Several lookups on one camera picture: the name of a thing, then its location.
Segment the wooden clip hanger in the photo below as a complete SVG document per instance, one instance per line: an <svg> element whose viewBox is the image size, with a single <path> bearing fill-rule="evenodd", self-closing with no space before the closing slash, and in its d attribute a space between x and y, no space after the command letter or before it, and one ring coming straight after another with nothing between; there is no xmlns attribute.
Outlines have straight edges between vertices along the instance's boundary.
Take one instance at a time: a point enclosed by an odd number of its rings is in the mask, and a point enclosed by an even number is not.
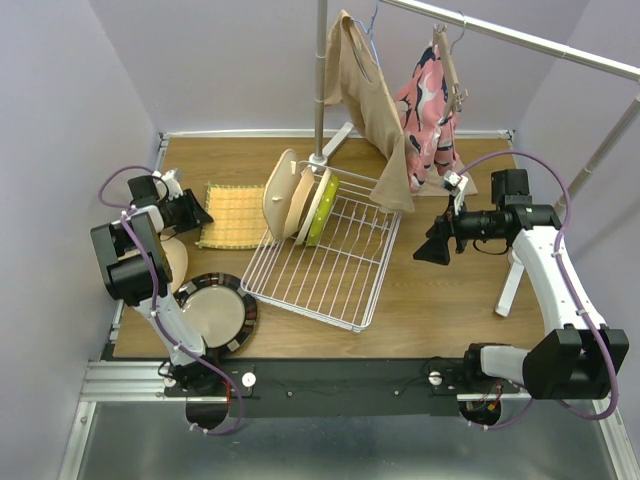
<svg viewBox="0 0 640 480"><path fill-rule="evenodd" d="M463 89L458 80L453 56L451 53L452 44L449 42L447 27L436 24L433 27L432 39L438 47L440 62L443 68L443 78L447 86L448 97L445 101L443 119L449 119L455 113L462 111L463 104L468 98L468 91Z"/></svg>

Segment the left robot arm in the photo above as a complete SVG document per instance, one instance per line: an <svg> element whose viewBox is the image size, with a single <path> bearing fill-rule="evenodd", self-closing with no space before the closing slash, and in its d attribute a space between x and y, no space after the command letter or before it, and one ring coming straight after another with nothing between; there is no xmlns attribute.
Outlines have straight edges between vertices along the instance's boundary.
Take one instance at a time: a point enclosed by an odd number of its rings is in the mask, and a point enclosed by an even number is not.
<svg viewBox="0 0 640 480"><path fill-rule="evenodd" d="M116 204L120 217L91 229L90 236L105 288L144 316L169 353L164 374L180 388L201 395L214 393L222 383L214 349L187 321L171 289L173 272L160 239L169 229L175 233L211 224L213 218L190 189L181 187L178 171L166 174L147 167L144 174L127 181L131 201Z"/></svg>

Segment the pink patterned hanging garment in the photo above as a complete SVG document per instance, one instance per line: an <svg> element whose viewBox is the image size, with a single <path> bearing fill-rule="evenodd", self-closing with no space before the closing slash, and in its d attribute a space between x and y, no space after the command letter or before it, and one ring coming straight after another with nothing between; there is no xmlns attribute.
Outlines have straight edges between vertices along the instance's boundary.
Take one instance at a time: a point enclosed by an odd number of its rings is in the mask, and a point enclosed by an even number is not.
<svg viewBox="0 0 640 480"><path fill-rule="evenodd" d="M455 147L457 115L447 114L449 99L439 49L430 43L417 61L410 80L395 96L405 136L410 191L427 196L442 175L458 166Z"/></svg>

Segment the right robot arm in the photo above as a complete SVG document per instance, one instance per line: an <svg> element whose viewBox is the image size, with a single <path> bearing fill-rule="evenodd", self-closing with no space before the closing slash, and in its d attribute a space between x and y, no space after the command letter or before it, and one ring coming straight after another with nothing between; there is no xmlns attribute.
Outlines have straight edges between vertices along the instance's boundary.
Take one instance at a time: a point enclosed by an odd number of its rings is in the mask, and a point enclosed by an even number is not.
<svg viewBox="0 0 640 480"><path fill-rule="evenodd" d="M529 277L538 301L544 338L531 350L474 343L465 352L460 379L480 392L503 379L523 386L537 400L591 400L612 396L612 380L629 350L621 329L611 329L594 309L566 256L560 219L550 205L533 202L523 169L492 173L494 209L470 211L467 179L449 171L441 181L447 209L426 233L416 260L447 265L449 242L463 252L468 242L502 240L511 270Z"/></svg>

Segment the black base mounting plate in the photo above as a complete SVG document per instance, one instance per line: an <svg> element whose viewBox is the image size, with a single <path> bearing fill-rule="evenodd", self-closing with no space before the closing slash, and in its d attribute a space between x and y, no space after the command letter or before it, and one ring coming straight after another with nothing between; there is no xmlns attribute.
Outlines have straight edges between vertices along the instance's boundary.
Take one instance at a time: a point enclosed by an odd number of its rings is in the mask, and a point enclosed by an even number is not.
<svg viewBox="0 0 640 480"><path fill-rule="evenodd" d="M216 374L197 367L180 379L158 368L171 399L192 419L295 418L478 413L496 395L494 380L469 379L460 359L228 359Z"/></svg>

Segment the black rimmed silver plate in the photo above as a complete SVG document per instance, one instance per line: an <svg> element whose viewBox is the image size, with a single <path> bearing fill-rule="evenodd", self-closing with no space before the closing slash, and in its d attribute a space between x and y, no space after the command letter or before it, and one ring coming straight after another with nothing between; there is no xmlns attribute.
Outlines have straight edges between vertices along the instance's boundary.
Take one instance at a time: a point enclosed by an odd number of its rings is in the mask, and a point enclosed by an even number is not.
<svg viewBox="0 0 640 480"><path fill-rule="evenodd" d="M243 289L241 279L223 272L193 277L174 298L190 325L219 358L239 352L258 324L257 300Z"/></svg>

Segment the beige hanging shirt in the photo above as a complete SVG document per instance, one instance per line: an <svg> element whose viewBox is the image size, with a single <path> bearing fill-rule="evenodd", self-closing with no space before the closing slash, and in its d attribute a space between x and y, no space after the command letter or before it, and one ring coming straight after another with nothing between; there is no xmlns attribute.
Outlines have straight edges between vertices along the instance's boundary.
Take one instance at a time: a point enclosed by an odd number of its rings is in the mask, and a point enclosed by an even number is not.
<svg viewBox="0 0 640 480"><path fill-rule="evenodd" d="M405 156L405 136L381 67L377 67L353 17L341 10L326 42L326 106L344 104L357 132L387 160L370 199L393 211L415 210Z"/></svg>

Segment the white clothes rack frame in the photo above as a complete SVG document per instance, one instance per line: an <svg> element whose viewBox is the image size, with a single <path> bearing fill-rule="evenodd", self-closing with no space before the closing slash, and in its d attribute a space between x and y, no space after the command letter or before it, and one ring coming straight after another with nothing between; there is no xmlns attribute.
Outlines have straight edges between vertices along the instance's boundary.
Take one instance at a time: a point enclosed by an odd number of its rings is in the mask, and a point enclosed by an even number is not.
<svg viewBox="0 0 640 480"><path fill-rule="evenodd" d="M455 13L453 11L419 1L392 1L390 4L445 23L457 25L464 31L472 31L482 35L487 35L545 55L570 61L598 71L603 71L617 77L633 81L639 80L639 69L637 67L578 50L568 45L530 35L471 16L466 16L462 13ZM315 146L314 151L309 157L311 166L316 169L322 169L328 164L329 157L340 147L353 129L353 126L350 123L345 123L328 143L323 142L327 10L328 3L326 1L319 1L317 3ZM579 174L576 175L574 180L571 182L569 187L569 193L571 195L577 195L585 187L598 166L602 164L606 156L613 150L614 146L627 132L627 130L629 130L633 122L638 117L639 99L635 98L615 126L607 134L605 139L601 142L598 149L592 154ZM507 316L511 310L520 280L525 271L522 259L519 258L516 253L509 256L509 261L511 263L510 270L495 308L495 312L503 317Z"/></svg>

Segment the beige plate orange leaves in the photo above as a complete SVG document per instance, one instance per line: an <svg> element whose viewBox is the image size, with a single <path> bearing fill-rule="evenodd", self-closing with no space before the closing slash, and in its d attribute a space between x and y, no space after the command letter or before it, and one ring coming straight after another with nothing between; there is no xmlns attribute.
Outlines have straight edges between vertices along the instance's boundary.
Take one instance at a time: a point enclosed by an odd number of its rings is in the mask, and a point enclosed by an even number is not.
<svg viewBox="0 0 640 480"><path fill-rule="evenodd" d="M188 269L188 252L186 246L176 238L162 239L161 244L172 272L170 289L175 293L185 281Z"/></svg>

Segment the bird pattern beige plate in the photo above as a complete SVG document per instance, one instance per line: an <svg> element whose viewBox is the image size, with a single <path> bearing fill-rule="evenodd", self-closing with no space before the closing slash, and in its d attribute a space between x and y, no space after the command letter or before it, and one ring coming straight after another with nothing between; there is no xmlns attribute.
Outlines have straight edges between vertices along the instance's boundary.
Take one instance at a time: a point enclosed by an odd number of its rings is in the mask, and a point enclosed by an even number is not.
<svg viewBox="0 0 640 480"><path fill-rule="evenodd" d="M315 183L315 177L311 166L307 166L302 172L301 179L291 198L291 204L287 213L283 236L293 235L298 229L303 215L304 207Z"/></svg>

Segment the cream green floral plate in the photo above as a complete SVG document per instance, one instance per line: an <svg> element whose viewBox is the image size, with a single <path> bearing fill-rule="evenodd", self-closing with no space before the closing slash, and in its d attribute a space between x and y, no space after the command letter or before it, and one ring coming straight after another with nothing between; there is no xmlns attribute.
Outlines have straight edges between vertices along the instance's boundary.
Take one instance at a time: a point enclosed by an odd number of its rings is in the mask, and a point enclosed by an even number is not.
<svg viewBox="0 0 640 480"><path fill-rule="evenodd" d="M321 203L322 197L324 195L324 192L326 190L326 187L329 183L330 177L331 177L332 173L331 170L329 168L326 168L324 170L324 173L322 175L322 178L316 188L316 192L312 198L310 207L308 209L307 215L303 221L302 227L300 228L300 231L298 233L298 236L296 237L296 240L294 242L295 245L301 245L306 237L307 234L310 230L312 221L314 219L315 213L318 209L318 206Z"/></svg>

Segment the green polka dot plate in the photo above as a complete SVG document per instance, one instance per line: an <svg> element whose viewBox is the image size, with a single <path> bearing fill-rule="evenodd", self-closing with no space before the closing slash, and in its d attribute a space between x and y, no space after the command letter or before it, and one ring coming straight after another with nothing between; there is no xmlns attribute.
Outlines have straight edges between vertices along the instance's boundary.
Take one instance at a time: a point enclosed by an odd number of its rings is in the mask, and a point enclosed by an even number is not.
<svg viewBox="0 0 640 480"><path fill-rule="evenodd" d="M310 225L307 237L306 244L308 246L317 246L321 235L323 233L324 227L329 220L329 215L331 213L331 209L335 203L337 191L339 189L340 180L338 177L332 173L329 177L328 183L322 195L319 206L316 209L314 214L313 221Z"/></svg>

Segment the yellow woven placemat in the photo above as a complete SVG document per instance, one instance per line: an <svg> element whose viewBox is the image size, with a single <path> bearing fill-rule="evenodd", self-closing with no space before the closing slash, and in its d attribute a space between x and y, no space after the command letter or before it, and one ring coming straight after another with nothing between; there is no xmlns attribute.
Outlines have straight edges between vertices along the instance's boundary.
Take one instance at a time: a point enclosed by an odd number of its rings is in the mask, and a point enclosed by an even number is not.
<svg viewBox="0 0 640 480"><path fill-rule="evenodd" d="M201 229L198 248L252 250L274 242L262 210L264 185L209 183L205 211L213 219Z"/></svg>

